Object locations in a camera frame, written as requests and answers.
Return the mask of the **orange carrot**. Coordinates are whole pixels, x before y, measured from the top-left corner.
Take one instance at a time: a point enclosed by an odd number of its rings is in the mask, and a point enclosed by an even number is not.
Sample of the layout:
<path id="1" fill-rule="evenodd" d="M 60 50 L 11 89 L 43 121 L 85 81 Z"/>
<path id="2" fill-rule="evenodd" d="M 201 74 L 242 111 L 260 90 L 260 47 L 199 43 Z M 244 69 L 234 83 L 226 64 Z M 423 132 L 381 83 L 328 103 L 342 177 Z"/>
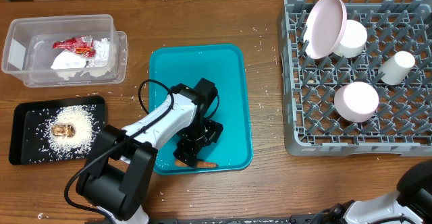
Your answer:
<path id="1" fill-rule="evenodd" d="M 177 167 L 189 167 L 189 165 L 181 162 L 178 159 L 175 160 L 175 165 Z M 196 164 L 197 169 L 212 169 L 212 168 L 216 168 L 216 167 L 218 167 L 218 164 L 206 162 L 206 161 L 202 161 L 202 160 L 199 160 L 198 163 Z"/>

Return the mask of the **brown food scrap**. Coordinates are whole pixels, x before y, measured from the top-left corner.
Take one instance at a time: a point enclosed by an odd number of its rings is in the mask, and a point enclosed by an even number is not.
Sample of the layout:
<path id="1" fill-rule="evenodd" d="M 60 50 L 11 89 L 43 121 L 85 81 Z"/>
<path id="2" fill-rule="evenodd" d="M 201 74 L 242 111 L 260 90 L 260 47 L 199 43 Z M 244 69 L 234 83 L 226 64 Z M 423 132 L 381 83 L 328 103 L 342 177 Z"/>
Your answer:
<path id="1" fill-rule="evenodd" d="M 51 133 L 54 136 L 70 138 L 75 135 L 76 131 L 70 124 L 55 124 L 51 127 Z"/>

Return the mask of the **white tissue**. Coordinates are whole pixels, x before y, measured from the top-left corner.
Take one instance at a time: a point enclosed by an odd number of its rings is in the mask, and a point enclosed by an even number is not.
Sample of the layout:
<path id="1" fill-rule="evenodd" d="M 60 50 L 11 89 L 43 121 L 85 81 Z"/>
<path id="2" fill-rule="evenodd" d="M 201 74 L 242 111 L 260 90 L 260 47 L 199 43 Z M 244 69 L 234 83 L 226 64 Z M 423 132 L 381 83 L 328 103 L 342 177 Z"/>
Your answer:
<path id="1" fill-rule="evenodd" d="M 95 55 L 86 62 L 86 67 L 103 67 L 107 65 L 109 58 L 110 42 L 108 38 L 94 41 Z"/>

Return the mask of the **red snack wrapper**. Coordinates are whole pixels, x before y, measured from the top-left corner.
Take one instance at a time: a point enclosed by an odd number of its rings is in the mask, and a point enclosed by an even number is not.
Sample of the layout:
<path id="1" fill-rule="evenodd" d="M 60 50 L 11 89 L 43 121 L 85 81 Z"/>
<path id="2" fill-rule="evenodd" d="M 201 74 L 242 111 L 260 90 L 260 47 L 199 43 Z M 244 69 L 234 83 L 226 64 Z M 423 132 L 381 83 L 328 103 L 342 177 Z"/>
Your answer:
<path id="1" fill-rule="evenodd" d="M 66 49 L 77 55 L 93 57 L 96 53 L 92 36 L 76 36 L 53 43 L 53 49 Z"/>

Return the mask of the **large white plate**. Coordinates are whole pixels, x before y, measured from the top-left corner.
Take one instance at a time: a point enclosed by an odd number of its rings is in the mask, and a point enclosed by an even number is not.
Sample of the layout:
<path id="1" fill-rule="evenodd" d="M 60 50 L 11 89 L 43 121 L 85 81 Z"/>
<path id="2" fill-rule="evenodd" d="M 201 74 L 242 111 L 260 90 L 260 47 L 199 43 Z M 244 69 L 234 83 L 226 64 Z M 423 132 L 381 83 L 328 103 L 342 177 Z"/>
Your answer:
<path id="1" fill-rule="evenodd" d="M 305 52 L 311 59 L 321 59 L 335 51 L 344 35 L 347 22 L 342 0 L 318 0 L 306 21 Z"/>

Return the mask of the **light green bowl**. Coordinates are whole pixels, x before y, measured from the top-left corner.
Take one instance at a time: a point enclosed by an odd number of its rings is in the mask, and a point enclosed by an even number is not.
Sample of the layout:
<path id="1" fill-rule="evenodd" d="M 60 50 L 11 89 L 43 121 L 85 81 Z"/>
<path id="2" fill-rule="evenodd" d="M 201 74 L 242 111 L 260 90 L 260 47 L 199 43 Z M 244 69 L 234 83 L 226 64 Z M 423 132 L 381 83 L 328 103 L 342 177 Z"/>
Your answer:
<path id="1" fill-rule="evenodd" d="M 366 28 L 356 20 L 347 20 L 344 35 L 333 53 L 340 57 L 356 57 L 363 52 L 366 41 Z"/>

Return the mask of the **white paper cup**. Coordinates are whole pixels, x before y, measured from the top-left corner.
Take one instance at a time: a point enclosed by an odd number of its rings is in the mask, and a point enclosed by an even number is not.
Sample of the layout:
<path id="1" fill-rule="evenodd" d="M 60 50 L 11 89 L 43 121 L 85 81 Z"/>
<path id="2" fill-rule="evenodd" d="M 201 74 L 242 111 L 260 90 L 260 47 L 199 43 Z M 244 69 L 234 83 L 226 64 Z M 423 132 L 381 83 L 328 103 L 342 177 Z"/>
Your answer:
<path id="1" fill-rule="evenodd" d="M 414 56 L 407 51 L 399 51 L 389 58 L 378 72 L 384 73 L 381 81 L 389 85 L 400 84 L 415 65 Z"/>

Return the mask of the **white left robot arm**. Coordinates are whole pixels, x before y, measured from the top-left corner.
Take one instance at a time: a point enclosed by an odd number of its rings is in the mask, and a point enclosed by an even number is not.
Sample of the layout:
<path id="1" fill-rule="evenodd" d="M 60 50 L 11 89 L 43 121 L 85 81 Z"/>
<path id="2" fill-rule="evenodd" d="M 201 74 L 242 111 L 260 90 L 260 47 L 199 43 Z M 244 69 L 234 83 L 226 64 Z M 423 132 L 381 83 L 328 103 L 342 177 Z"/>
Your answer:
<path id="1" fill-rule="evenodd" d="M 207 112 L 219 100 L 215 84 L 202 78 L 193 88 L 168 88 L 163 103 L 132 125 L 106 125 L 83 168 L 66 184 L 65 201 L 103 215 L 103 223 L 149 223 L 142 202 L 159 149 L 178 135 L 174 157 L 196 169 L 200 150 L 218 141 L 223 131 Z"/>

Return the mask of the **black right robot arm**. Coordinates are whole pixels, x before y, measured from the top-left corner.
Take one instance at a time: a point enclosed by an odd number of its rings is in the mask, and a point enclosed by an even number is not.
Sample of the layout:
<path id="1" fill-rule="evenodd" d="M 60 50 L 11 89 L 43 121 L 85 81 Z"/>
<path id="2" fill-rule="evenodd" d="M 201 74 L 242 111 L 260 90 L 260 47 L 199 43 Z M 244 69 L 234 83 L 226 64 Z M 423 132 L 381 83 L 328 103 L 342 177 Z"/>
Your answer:
<path id="1" fill-rule="evenodd" d="M 431 222 L 431 161 L 410 168 L 392 193 L 368 201 L 349 201 L 317 213 L 310 223 Z"/>

